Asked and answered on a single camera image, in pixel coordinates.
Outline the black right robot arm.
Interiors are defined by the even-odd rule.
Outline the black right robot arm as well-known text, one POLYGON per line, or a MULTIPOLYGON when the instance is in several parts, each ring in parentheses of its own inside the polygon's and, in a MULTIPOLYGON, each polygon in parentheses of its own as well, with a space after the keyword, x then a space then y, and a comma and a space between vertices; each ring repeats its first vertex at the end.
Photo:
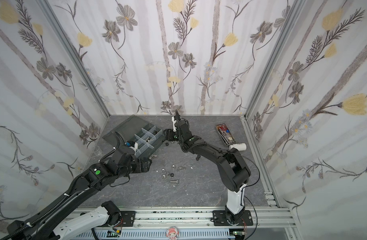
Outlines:
POLYGON ((258 179, 249 184, 252 175, 246 161, 254 164, 254 161, 243 156, 236 148, 222 149, 215 147, 190 131, 189 122, 182 118, 176 110, 171 118, 172 128, 164 130, 164 137, 169 142, 178 142, 184 153, 191 153, 208 159, 214 163, 219 171, 222 183, 228 189, 227 204, 225 206, 224 221, 232 226, 237 226, 244 220, 246 213, 245 190, 258 183, 261 172, 258 171, 258 179))

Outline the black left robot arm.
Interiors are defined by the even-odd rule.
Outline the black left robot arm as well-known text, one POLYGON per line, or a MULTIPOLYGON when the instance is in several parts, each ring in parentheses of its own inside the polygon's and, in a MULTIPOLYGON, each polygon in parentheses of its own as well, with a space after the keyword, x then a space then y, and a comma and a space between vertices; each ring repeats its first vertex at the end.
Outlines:
POLYGON ((95 227, 114 227, 121 220, 119 208, 107 201, 95 210, 66 221, 75 209, 105 187, 131 174, 147 173, 152 161, 138 158, 129 143, 117 144, 97 163, 75 177, 68 189, 42 211, 25 221, 14 221, 8 228, 6 240, 71 240, 95 227))

